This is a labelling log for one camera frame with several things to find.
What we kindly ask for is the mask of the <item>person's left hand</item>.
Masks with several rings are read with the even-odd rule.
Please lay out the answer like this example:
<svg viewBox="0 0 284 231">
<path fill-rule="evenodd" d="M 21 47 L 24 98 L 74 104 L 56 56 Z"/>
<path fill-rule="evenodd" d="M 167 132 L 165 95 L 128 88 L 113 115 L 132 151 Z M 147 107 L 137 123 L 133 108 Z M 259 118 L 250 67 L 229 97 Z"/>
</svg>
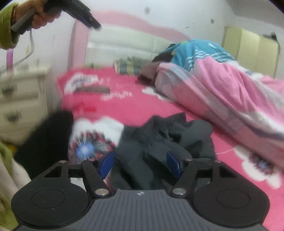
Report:
<svg viewBox="0 0 284 231">
<path fill-rule="evenodd" d="M 48 23 L 52 23 L 55 19 L 59 18 L 61 12 L 57 14 L 47 14 L 43 11 L 46 1 L 42 0 L 28 0 L 19 4 L 14 10 L 14 20 L 16 23 L 21 17 L 23 17 L 30 9 L 35 8 L 37 13 L 33 17 L 32 28 L 39 29 L 46 26 Z"/>
</svg>

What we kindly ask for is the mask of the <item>green sleeve left forearm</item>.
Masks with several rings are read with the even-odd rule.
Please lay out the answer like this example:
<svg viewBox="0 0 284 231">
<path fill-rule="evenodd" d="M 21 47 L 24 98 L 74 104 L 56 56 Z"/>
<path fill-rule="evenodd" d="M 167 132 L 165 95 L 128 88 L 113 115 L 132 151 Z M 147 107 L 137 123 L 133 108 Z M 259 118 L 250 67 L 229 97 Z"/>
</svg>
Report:
<svg viewBox="0 0 284 231">
<path fill-rule="evenodd" d="M 14 49 L 19 40 L 19 34 L 11 31 L 11 21 L 18 3 L 12 3 L 1 10 L 0 13 L 0 44 L 1 49 Z"/>
</svg>

